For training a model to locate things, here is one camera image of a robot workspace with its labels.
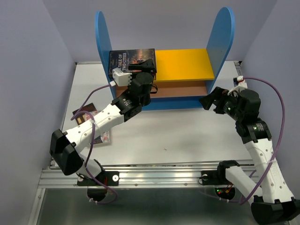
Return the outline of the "A Tale of Two Cities book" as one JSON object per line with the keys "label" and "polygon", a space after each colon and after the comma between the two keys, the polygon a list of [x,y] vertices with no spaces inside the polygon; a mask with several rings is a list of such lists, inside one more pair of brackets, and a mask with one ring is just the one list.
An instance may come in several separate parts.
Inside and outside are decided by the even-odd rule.
{"label": "A Tale of Two Cities book", "polygon": [[154,48],[112,50],[109,52],[108,75],[112,78],[112,70],[115,68],[120,68],[123,72],[135,72],[136,70],[129,70],[128,66],[130,64],[140,64],[147,60],[152,60],[154,68],[157,68]]}

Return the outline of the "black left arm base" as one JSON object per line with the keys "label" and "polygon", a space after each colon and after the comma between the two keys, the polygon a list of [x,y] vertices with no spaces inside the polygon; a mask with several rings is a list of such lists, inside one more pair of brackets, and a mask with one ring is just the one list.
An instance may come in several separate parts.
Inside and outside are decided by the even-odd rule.
{"label": "black left arm base", "polygon": [[77,172],[76,175],[79,179],[77,184],[79,186],[98,186],[102,188],[88,188],[87,198],[89,202],[96,205],[104,205],[115,202],[118,199],[117,192],[112,188],[119,185],[120,172],[119,171],[106,171],[103,166],[95,160],[101,172],[97,176],[89,177],[86,174],[86,169],[83,165],[84,173]]}

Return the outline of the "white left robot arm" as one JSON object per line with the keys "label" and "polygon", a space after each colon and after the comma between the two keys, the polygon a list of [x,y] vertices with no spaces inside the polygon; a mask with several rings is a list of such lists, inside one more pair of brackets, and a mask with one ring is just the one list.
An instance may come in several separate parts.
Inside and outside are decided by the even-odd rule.
{"label": "white left robot arm", "polygon": [[116,97],[106,108],[82,124],[62,132],[54,131],[51,137],[50,154],[64,175],[80,173],[87,176],[95,185],[104,181],[104,173],[100,165],[81,155],[87,146],[93,147],[96,137],[105,131],[122,124],[142,111],[150,104],[156,68],[152,59],[130,64],[130,73],[120,68],[112,71],[113,80],[110,86],[126,86],[127,89]]}

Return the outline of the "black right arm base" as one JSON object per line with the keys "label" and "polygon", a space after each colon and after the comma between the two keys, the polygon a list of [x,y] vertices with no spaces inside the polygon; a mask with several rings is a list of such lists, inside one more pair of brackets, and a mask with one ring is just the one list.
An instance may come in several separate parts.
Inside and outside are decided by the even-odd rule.
{"label": "black right arm base", "polygon": [[198,179],[198,183],[203,186],[221,186],[226,185],[226,187],[216,187],[215,193],[216,198],[221,201],[227,201],[230,203],[237,203],[237,200],[233,200],[235,196],[235,188],[233,187],[233,184],[226,179],[225,177],[225,170],[229,169],[230,167],[238,166],[240,167],[240,164],[235,160],[226,160],[221,161],[216,170],[204,170],[201,171],[201,176]]}

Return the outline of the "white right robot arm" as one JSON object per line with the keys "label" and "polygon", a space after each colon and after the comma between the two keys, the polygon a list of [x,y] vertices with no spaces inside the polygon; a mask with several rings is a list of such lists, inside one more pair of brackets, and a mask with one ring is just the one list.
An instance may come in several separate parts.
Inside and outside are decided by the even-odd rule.
{"label": "white right robot arm", "polygon": [[260,225],[291,221],[300,214],[300,202],[287,186],[272,146],[268,125],[261,120],[261,100],[253,90],[229,91],[216,87],[199,99],[205,110],[215,105],[214,112],[235,120],[235,128],[249,152],[259,177],[251,180],[235,160],[222,161],[212,172],[202,173],[203,185],[233,184],[250,204],[252,215]]}

